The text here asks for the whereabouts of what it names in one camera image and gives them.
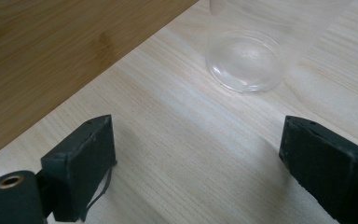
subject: wooden table surface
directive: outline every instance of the wooden table surface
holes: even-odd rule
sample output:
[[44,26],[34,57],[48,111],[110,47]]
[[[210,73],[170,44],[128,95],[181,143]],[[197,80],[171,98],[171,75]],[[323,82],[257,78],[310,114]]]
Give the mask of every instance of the wooden table surface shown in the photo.
[[[118,165],[86,223],[335,223],[278,157],[286,115],[358,144],[358,0],[272,91],[207,72],[200,0],[0,151],[0,175],[87,119],[113,116]],[[55,223],[50,216],[49,223]]]

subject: brown wooden surface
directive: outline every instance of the brown wooden surface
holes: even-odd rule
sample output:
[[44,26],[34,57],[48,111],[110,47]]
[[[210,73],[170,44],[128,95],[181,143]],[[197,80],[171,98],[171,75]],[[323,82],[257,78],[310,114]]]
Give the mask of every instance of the brown wooden surface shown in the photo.
[[0,148],[195,2],[0,1]]

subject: wood grain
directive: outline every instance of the wood grain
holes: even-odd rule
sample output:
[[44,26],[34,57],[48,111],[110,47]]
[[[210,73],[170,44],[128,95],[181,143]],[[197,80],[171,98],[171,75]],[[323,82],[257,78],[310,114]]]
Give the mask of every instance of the wood grain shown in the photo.
[[0,1],[0,148],[195,2]]
[[[200,0],[0,150],[0,175],[113,117],[117,167],[86,223],[336,223],[278,157],[286,115],[358,144],[358,0],[285,81],[238,94],[207,72]],[[56,223],[50,217],[48,223]]]

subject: screw hole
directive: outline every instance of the screw hole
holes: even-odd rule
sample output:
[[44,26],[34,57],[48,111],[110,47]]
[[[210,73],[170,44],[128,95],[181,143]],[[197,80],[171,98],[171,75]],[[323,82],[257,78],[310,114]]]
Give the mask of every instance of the screw hole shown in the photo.
[[10,189],[19,185],[24,177],[22,175],[11,175],[0,182],[0,189]]

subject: light wooden table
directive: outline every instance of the light wooden table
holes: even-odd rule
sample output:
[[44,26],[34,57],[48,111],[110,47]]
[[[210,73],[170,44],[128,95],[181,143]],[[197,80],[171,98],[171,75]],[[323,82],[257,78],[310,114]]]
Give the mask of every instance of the light wooden table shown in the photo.
[[285,115],[358,144],[358,0],[281,85],[259,94],[208,74],[208,20],[200,0],[3,148],[0,175],[37,172],[78,125],[111,114],[118,165],[87,223],[335,223],[278,149]]

